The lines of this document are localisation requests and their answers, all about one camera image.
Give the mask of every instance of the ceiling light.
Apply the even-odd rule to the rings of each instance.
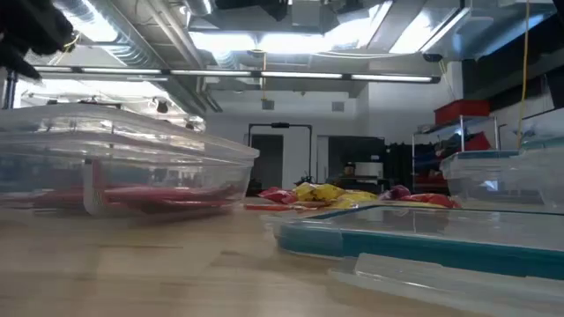
[[[86,15],[88,20],[84,21],[79,16],[72,14],[64,6],[59,6],[64,16],[69,20],[69,22],[79,30],[82,34],[88,37],[92,41],[115,41],[118,36],[118,32],[111,26],[98,10],[88,1],[79,0],[88,10]]]
[[[332,73],[305,73],[305,72],[291,72],[291,71],[263,71],[263,77],[291,77],[291,78],[327,78],[327,79],[341,79],[342,74]]]
[[[271,54],[312,54],[331,50],[331,44],[321,34],[270,33],[258,48]]]
[[[450,22],[445,25],[441,31],[439,31],[437,34],[435,34],[431,40],[429,40],[427,42],[427,44],[425,44],[423,46],[423,48],[421,48],[422,52],[427,52],[434,44],[436,44],[437,41],[439,41],[444,34],[446,34],[448,31],[450,31],[450,29],[456,25],[456,23],[458,23],[458,21],[460,21],[462,18],[464,18],[466,16],[466,14],[468,14],[468,12],[470,12],[470,8],[463,8],[460,12],[458,12],[458,14],[450,20]]]
[[[132,69],[132,68],[95,68],[95,67],[84,67],[82,69],[85,73],[97,73],[97,74],[138,74],[138,75],[157,75],[160,74],[160,70],[142,70],[142,69]]]
[[[388,11],[393,3],[394,2],[392,0],[388,0],[381,5],[375,5],[368,10],[371,18],[370,25],[367,32],[364,32],[364,34],[359,37],[357,48],[365,47],[370,43],[384,21],[384,18],[388,15]]]
[[[412,54],[421,50],[425,43],[429,42],[437,31],[449,18],[456,12],[452,9],[429,9],[424,8],[417,17],[408,25],[402,35],[397,39],[396,44],[391,48],[393,54]],[[444,19],[437,19],[441,14]]]
[[[256,48],[255,39],[247,33],[190,32],[194,45],[210,52],[248,51]]]
[[[354,80],[392,81],[407,83],[430,83],[433,78],[427,76],[396,76],[396,75],[351,75]]]
[[[148,81],[148,82],[165,82],[168,81],[167,77],[127,77],[130,81]]]
[[[35,66],[35,70],[42,72],[42,71],[49,71],[49,72],[72,72],[71,67],[60,67],[60,66]]]
[[[250,77],[250,71],[243,70],[170,70],[172,75]]]

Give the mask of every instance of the wooden table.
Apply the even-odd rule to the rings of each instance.
[[[127,230],[0,221],[0,316],[478,316],[333,281],[256,211]]]

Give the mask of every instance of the white wall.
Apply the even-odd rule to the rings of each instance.
[[[434,110],[462,98],[462,66],[448,64],[436,85],[370,83],[357,98],[357,122],[365,136],[386,144],[412,143],[418,126],[434,123]]]
[[[500,128],[500,141],[501,148],[503,150],[515,150],[517,148],[517,139],[515,131],[519,122],[519,112],[520,112],[521,102],[515,103],[515,105],[504,107],[501,110],[492,112],[491,115],[497,116],[498,125],[506,125]],[[524,116],[527,117],[534,114],[540,114],[548,110],[554,109],[553,98],[551,97],[550,91],[546,91],[539,97],[529,98],[525,103]],[[527,130],[531,124],[536,124],[537,128],[550,129],[552,126],[561,126],[560,112],[564,110],[558,110],[550,114],[544,114],[539,117],[531,118],[523,122],[523,130]]]
[[[284,116],[263,117],[235,114],[210,114],[207,118],[207,134],[224,137],[244,144],[249,123],[288,122],[292,124],[311,124],[313,126],[311,173],[316,177],[317,137],[318,136],[357,136],[359,129],[354,119],[309,119]],[[284,136],[283,188],[293,188],[294,182],[308,170],[309,132],[305,128],[272,129],[254,127],[253,134],[272,134]]]
[[[348,92],[266,92],[268,100],[274,100],[274,110],[263,110],[261,91],[214,91],[212,97],[223,108],[224,114],[251,115],[254,117],[284,116],[294,118],[352,119],[355,114],[355,99]],[[331,102],[345,103],[344,112],[332,112]]]

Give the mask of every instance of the door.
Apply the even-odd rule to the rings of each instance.
[[[262,189],[282,187],[284,136],[252,135],[251,146],[259,150],[255,159],[251,179],[262,184]]]

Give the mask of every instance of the plastic container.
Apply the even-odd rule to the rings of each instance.
[[[108,107],[5,111],[0,219],[65,226],[225,212],[244,197],[257,156],[241,144]]]
[[[329,270],[339,282],[492,316],[562,316],[564,282],[360,254]]]
[[[434,123],[445,124],[458,120],[461,115],[490,115],[490,104],[487,100],[455,100],[444,107],[434,110]]]
[[[564,215],[367,206],[311,218],[265,217],[299,254],[377,254],[507,276],[564,280]]]
[[[564,137],[530,141],[523,144],[520,154],[514,157],[508,176],[526,178],[538,188],[545,207],[554,212],[564,212]]]
[[[518,151],[466,151],[441,162],[449,192],[464,208],[546,211],[538,176],[521,173]]]

